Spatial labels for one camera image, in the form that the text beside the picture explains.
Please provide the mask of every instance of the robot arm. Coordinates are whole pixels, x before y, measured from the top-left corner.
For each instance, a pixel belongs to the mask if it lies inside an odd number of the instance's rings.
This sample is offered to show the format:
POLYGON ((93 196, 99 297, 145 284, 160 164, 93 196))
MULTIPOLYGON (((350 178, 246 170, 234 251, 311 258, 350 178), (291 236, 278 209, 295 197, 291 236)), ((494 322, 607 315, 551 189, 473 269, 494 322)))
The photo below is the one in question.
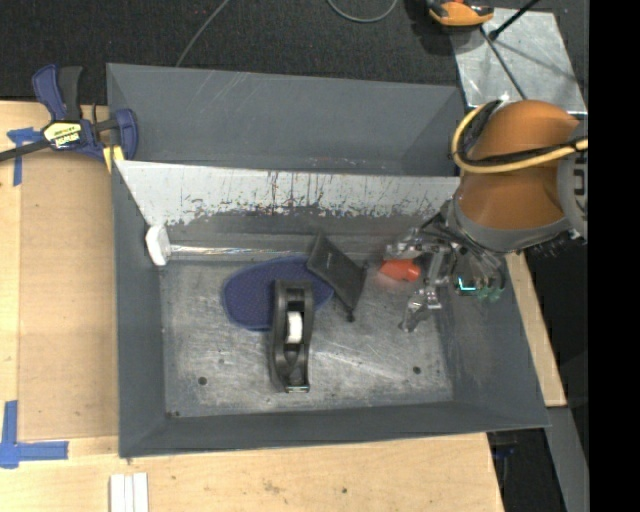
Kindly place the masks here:
POLYGON ((470 112, 451 144, 458 189, 386 249, 386 260, 412 259, 426 274, 400 327, 411 332, 439 309, 441 286, 497 300, 510 252, 586 243, 587 153, 586 124, 546 102, 496 101, 470 112))

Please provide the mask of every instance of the metal plate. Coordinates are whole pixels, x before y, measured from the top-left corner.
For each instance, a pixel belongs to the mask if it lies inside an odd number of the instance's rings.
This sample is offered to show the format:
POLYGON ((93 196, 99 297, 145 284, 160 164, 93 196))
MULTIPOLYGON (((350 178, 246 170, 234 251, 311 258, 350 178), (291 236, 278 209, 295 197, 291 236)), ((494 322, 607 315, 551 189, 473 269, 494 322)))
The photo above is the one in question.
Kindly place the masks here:
POLYGON ((180 417, 340 409, 452 399, 432 318, 398 328, 413 285, 372 271, 349 323, 336 299, 316 312, 308 394, 270 381, 268 336, 225 315, 224 280, 242 265, 171 262, 161 279, 167 410, 180 417))
MULTIPOLYGON (((493 19, 483 27, 485 33, 500 27, 516 12, 495 9, 493 19)), ((479 30, 452 34, 451 42, 468 107, 501 97, 525 99, 521 91, 526 99, 548 101, 570 114, 586 115, 553 13, 526 12, 499 35, 493 49, 479 30)))

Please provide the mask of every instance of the orange object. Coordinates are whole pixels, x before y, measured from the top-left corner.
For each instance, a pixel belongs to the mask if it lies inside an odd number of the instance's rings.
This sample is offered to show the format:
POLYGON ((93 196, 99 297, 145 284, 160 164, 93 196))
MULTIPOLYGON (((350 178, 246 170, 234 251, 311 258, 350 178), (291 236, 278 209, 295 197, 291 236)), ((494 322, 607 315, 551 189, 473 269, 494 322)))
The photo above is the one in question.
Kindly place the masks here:
POLYGON ((428 2, 429 15, 447 28, 472 28, 493 18, 493 7, 473 5, 467 0, 428 2))
POLYGON ((415 281, 420 277, 420 267, 413 260, 385 260, 380 272, 398 281, 415 281))

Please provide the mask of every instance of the yellow cable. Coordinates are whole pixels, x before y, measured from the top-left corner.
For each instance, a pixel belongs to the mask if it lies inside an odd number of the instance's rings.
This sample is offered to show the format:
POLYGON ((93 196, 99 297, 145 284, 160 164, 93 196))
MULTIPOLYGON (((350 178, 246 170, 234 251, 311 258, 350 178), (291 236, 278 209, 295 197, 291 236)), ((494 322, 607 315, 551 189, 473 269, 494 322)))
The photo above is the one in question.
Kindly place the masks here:
POLYGON ((526 158, 524 160, 520 160, 518 162, 509 162, 505 164, 496 164, 489 166, 480 166, 469 164, 468 162, 463 161, 457 152, 458 142, 464 129, 467 125, 473 120, 473 118, 478 114, 480 110, 482 110, 485 105, 480 105, 475 108, 471 112, 469 112, 460 122, 455 132, 453 133, 453 139, 451 141, 451 154, 453 156, 453 161, 460 167, 463 171, 474 172, 474 173, 498 173, 498 172, 508 172, 508 171, 517 171, 518 169, 526 169, 527 167, 536 167, 540 164, 549 162, 551 160, 557 160, 559 158, 563 158, 571 153, 575 153, 576 151, 585 151, 589 147, 589 142, 587 138, 579 140, 575 144, 575 148, 573 146, 567 146, 563 148, 558 148, 555 151, 551 151, 546 155, 534 156, 531 158, 526 158))

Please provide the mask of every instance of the clamp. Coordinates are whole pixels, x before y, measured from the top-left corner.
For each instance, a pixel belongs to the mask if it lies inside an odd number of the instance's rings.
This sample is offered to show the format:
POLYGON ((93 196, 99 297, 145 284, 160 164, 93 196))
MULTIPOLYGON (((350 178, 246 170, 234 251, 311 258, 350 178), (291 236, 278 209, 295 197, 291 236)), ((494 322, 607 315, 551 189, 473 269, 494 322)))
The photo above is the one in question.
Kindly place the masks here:
POLYGON ((82 155, 105 161, 106 146, 99 139, 99 133, 105 130, 119 130, 119 146, 123 156, 131 159, 138 146, 138 129, 130 109, 120 109, 115 117, 100 123, 82 118, 78 104, 78 81, 82 67, 58 68, 49 64, 39 69, 32 77, 33 89, 38 102, 42 103, 51 122, 40 131, 42 139, 30 144, 9 149, 0 153, 0 162, 18 158, 44 148, 54 151, 74 151, 82 155))

